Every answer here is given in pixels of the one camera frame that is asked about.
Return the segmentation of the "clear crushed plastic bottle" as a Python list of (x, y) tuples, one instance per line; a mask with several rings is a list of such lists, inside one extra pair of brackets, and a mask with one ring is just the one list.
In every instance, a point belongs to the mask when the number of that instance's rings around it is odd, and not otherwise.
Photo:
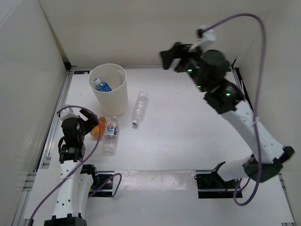
[(146, 108), (149, 101), (149, 95), (145, 91), (139, 92), (136, 103), (132, 112), (132, 125), (137, 127), (139, 123), (143, 120)]

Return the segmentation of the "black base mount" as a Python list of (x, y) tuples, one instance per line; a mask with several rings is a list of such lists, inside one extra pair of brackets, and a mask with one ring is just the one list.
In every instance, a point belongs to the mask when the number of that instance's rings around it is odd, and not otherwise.
[(196, 171), (199, 199), (231, 199), (238, 184), (238, 179), (221, 182), (210, 171)]
[(88, 193), (89, 197), (113, 197), (113, 175), (114, 172), (98, 172), (98, 183), (92, 185)]

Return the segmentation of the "blue label plastic bottle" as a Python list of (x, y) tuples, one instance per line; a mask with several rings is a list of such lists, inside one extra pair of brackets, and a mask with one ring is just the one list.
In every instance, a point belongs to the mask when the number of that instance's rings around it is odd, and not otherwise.
[(109, 84), (104, 81), (101, 81), (99, 78), (94, 78), (93, 83), (94, 83), (95, 89), (99, 92), (111, 92), (112, 91)]

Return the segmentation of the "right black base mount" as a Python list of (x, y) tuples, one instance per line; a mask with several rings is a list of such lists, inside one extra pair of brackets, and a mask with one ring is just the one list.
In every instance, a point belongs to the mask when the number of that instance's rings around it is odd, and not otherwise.
[(210, 171), (196, 171), (199, 199), (231, 199), (238, 184), (238, 179), (221, 182)]

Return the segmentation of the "orange juice bottle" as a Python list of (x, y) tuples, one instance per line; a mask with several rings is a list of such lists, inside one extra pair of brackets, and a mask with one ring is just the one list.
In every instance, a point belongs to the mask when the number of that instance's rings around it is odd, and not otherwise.
[(105, 129), (106, 129), (106, 118), (99, 117), (99, 121), (100, 121), (101, 126), (97, 125), (90, 132), (90, 135), (95, 139), (98, 139), (99, 135), (100, 135), (100, 137), (102, 137), (105, 132)]

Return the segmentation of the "clear bottle white orange label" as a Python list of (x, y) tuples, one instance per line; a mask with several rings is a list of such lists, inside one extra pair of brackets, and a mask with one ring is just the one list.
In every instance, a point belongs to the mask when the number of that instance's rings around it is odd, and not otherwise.
[(102, 152), (104, 155), (114, 155), (119, 134), (119, 125), (117, 116), (111, 116), (106, 123), (103, 135)]

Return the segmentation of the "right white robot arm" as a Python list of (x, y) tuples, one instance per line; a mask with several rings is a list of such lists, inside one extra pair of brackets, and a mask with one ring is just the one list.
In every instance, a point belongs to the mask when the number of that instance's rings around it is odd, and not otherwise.
[(172, 62), (179, 59), (174, 71), (187, 73), (192, 78), (205, 94), (207, 104), (233, 126), (252, 151), (252, 155), (244, 159), (219, 163), (205, 181), (222, 188), (234, 179), (250, 178), (262, 183), (276, 176), (294, 149), (280, 144), (259, 121), (254, 121), (254, 109), (240, 89), (225, 78), (230, 63), (222, 52), (203, 51), (201, 47), (190, 50), (190, 47), (190, 44), (176, 42), (169, 50), (161, 51), (163, 69), (168, 70)]

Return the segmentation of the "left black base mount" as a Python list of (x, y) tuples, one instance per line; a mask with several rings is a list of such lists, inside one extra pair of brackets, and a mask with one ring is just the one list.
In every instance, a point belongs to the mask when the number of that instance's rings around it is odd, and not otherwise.
[(113, 175), (114, 172), (98, 172), (98, 183), (92, 185), (88, 193), (89, 197), (113, 197)]

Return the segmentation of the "blue corner sticker left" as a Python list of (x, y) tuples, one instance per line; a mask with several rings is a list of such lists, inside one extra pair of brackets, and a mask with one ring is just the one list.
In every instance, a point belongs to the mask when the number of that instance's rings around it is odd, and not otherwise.
[(89, 70), (74, 71), (73, 74), (90, 74)]

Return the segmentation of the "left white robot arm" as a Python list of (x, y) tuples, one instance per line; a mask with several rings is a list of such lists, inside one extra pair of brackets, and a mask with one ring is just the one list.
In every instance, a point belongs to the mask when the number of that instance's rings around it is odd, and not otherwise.
[(90, 188), (99, 183), (99, 176), (93, 164), (84, 164), (85, 135), (98, 125), (97, 117), (86, 109), (80, 109), (86, 117), (82, 119), (65, 108), (59, 113), (63, 137), (58, 143), (60, 162), (60, 185), (55, 208), (46, 226), (85, 226), (84, 209)]

